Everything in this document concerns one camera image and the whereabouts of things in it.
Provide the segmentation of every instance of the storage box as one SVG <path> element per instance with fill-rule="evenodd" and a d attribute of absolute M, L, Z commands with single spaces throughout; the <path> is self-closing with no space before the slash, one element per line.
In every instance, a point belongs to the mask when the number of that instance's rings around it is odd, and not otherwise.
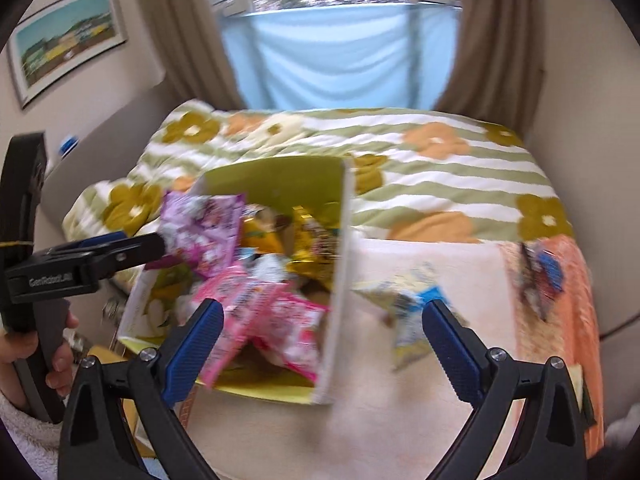
<path fill-rule="evenodd" d="M 216 381 L 215 389 L 281 402 L 332 402 L 330 384 L 348 286 L 353 189 L 354 177 L 349 160 L 330 156 L 276 156 L 251 160 L 207 171 L 194 184 L 191 194 L 243 193 L 247 203 L 270 206 L 283 214 L 301 205 L 326 226 L 333 228 L 339 222 L 334 290 L 321 342 L 321 367 L 316 384 L 284 368 L 268 376 L 250 370 L 225 370 Z M 119 341 L 135 353 L 148 346 L 159 346 L 162 342 L 162 336 L 154 333 L 143 314 L 146 298 L 158 272 L 148 270 L 142 273 L 131 291 L 118 329 Z"/>

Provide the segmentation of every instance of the person's hand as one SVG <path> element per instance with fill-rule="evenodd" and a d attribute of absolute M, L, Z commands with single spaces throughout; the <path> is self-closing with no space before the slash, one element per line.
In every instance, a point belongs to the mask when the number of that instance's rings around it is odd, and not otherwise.
<path fill-rule="evenodd" d="M 66 318 L 66 326 L 76 328 L 78 318 L 71 312 Z M 18 375 L 11 363 L 16 359 L 26 359 L 38 347 L 38 334 L 6 334 L 0 330 L 0 392 L 19 410 L 29 407 Z M 53 371 L 47 374 L 47 385 L 54 388 L 62 397 L 68 396 L 73 382 L 74 357 L 68 343 L 65 341 L 53 354 Z"/>

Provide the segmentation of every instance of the curtain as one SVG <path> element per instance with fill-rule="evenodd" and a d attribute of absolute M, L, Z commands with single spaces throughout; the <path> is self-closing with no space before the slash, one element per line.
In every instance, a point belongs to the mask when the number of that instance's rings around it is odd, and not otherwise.
<path fill-rule="evenodd" d="M 462 0 L 458 50 L 435 109 L 525 132 L 543 76 L 539 0 Z"/>
<path fill-rule="evenodd" d="M 139 0 L 166 77 L 183 100 L 243 108 L 207 0 Z"/>
<path fill-rule="evenodd" d="M 249 108 L 431 109 L 449 79 L 460 10 L 358 4 L 222 18 Z"/>

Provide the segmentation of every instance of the striped quilt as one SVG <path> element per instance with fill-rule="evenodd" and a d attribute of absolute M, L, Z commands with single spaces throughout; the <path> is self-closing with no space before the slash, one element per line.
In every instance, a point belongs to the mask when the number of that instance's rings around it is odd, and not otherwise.
<path fill-rule="evenodd" d="M 353 157 L 353 225 L 366 237 L 479 242 L 572 234 L 545 174 L 502 126 L 401 108 L 232 114 L 199 101 L 169 114 L 126 178 L 87 188 L 63 227 L 69 239 L 110 231 L 117 184 L 180 189 L 213 168 L 298 154 Z M 140 232 L 156 224 L 157 211 L 147 212 Z"/>

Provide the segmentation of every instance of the sleeve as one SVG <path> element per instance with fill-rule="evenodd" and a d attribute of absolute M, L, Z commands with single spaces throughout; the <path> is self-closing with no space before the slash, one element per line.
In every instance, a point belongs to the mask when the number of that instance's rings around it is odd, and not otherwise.
<path fill-rule="evenodd" d="M 42 480 L 58 476 L 61 424 L 47 424 L 21 412 L 0 393 L 0 418 L 16 447 Z"/>

